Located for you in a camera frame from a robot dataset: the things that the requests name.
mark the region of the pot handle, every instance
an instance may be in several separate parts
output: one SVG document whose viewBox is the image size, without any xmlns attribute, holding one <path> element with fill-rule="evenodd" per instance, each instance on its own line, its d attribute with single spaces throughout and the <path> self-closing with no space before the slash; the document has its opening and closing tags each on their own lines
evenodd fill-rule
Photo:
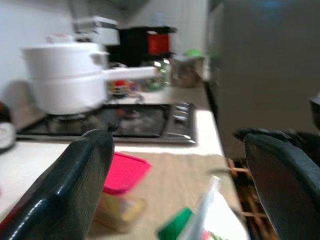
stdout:
<svg viewBox="0 0 320 240">
<path fill-rule="evenodd" d="M 160 73 L 153 66 L 121 67 L 102 71 L 106 82 L 114 80 L 133 80 L 159 77 Z"/>
<path fill-rule="evenodd" d="M 103 68 L 107 69 L 107 57 L 110 53 L 106 51 L 96 51 L 90 54 L 90 56 L 94 59 L 98 58 L 98 64 Z"/>
</svg>

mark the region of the stove burner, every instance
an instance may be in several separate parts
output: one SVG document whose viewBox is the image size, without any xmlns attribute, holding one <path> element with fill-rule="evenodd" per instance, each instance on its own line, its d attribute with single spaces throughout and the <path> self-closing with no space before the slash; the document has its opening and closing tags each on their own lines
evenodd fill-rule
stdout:
<svg viewBox="0 0 320 240">
<path fill-rule="evenodd" d="M 63 121 L 75 121 L 75 120 L 83 120 L 86 118 L 86 114 L 79 113 L 79 114 L 73 114 L 73 115 L 49 115 L 48 116 L 51 121 L 54 122 L 63 122 Z"/>
<path fill-rule="evenodd" d="M 193 106 L 110 104 L 75 115 L 47 115 L 20 130 L 20 139 L 75 140 L 93 129 L 107 129 L 115 142 L 194 144 Z M 183 121 L 177 120 L 183 112 Z"/>
</svg>

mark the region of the beige cloth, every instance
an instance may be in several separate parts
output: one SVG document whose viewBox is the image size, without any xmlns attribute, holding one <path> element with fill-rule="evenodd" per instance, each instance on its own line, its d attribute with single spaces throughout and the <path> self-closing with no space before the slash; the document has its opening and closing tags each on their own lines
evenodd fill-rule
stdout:
<svg viewBox="0 0 320 240">
<path fill-rule="evenodd" d="M 221 178 L 220 192 L 231 209 L 241 209 L 227 161 L 223 156 L 124 153 L 145 159 L 152 165 L 142 182 L 128 193 L 145 199 L 147 209 L 127 234 L 116 233 L 100 223 L 93 222 L 88 240 L 157 239 L 157 229 L 180 209 L 196 207 L 201 195 L 207 191 L 212 176 Z"/>
</svg>

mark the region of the stove knob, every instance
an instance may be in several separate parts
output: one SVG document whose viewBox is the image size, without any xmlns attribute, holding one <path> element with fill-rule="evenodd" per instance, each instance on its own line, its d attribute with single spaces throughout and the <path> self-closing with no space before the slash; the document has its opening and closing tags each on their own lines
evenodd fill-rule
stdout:
<svg viewBox="0 0 320 240">
<path fill-rule="evenodd" d="M 108 122 L 107 123 L 107 130 L 110 131 L 110 132 L 114 132 L 114 131 L 117 131 L 119 129 L 119 123 L 118 122 Z"/>
<path fill-rule="evenodd" d="M 186 106 L 175 106 L 175 109 L 178 110 L 178 111 L 183 111 L 183 112 L 188 112 L 189 108 L 186 107 Z"/>
<path fill-rule="evenodd" d="M 178 122 L 185 122 L 188 120 L 188 113 L 185 111 L 175 111 L 173 117 Z"/>
</svg>

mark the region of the refrigerator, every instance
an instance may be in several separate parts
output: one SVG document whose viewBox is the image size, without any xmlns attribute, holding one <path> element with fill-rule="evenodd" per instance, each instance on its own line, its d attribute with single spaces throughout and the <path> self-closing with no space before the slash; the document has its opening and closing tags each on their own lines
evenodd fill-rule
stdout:
<svg viewBox="0 0 320 240">
<path fill-rule="evenodd" d="M 226 157 L 244 155 L 244 127 L 317 133 L 320 1 L 226 0 L 211 21 L 211 94 Z"/>
</svg>

